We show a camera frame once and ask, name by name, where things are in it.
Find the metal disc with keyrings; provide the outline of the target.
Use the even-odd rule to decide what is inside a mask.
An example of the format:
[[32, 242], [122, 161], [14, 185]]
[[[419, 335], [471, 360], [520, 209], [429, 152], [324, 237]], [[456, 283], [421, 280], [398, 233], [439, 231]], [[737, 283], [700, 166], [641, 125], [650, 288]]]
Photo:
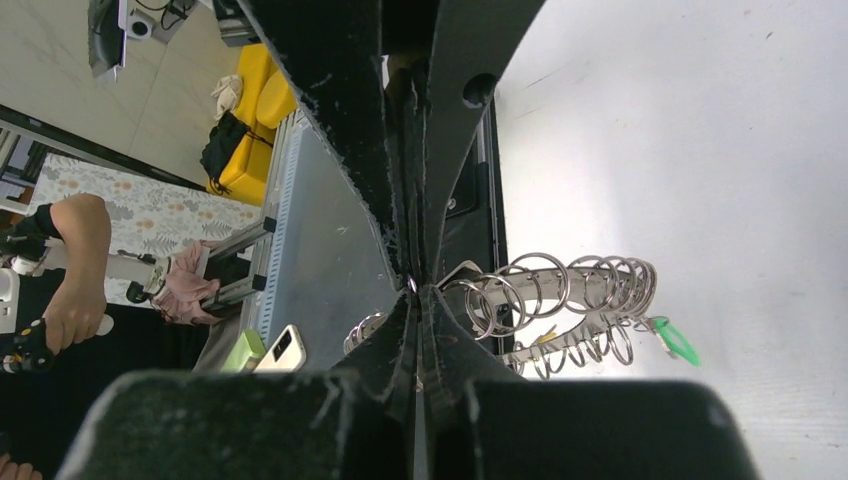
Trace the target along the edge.
[[[655, 266], [636, 257], [563, 261], [532, 252], [490, 271], [464, 261], [436, 288], [473, 340], [503, 343], [493, 354], [497, 360], [516, 375], [531, 369], [548, 380], [567, 366], [631, 365], [638, 333], [665, 348], [653, 324], [659, 316], [649, 313], [658, 283]], [[555, 339], [533, 344], [550, 330]]]

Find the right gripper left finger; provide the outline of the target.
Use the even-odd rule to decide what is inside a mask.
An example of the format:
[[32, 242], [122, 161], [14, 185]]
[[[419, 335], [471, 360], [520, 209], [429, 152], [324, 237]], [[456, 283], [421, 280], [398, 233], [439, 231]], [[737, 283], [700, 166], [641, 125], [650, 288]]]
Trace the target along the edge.
[[382, 325], [333, 369], [334, 479], [410, 479], [415, 437], [416, 301], [401, 293]]

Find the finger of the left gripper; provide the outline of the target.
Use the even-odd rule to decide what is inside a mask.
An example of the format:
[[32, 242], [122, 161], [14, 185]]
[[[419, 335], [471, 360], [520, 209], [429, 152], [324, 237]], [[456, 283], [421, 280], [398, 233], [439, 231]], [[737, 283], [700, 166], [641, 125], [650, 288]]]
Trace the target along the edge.
[[380, 66], [381, 2], [256, 0], [240, 7], [367, 208], [393, 278], [401, 278]]
[[416, 173], [415, 246], [418, 282], [438, 270], [447, 203], [495, 87], [542, 1], [441, 1], [426, 90], [420, 94], [423, 134]]

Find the person forearm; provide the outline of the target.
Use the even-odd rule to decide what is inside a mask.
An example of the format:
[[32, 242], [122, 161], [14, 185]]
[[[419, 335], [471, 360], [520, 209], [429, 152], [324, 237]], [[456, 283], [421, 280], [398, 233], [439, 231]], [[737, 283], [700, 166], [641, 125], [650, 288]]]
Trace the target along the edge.
[[50, 215], [66, 250], [64, 279], [43, 314], [46, 345], [58, 354], [91, 338], [100, 326], [111, 221], [104, 200], [88, 193], [53, 204]]

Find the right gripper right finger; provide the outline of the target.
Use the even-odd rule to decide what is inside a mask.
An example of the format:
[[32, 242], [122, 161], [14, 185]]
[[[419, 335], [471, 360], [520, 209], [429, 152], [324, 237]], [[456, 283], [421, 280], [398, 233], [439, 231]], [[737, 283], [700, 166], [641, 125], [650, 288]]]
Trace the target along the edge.
[[421, 373], [434, 479], [515, 479], [510, 465], [527, 382], [462, 327], [443, 293], [421, 292]]

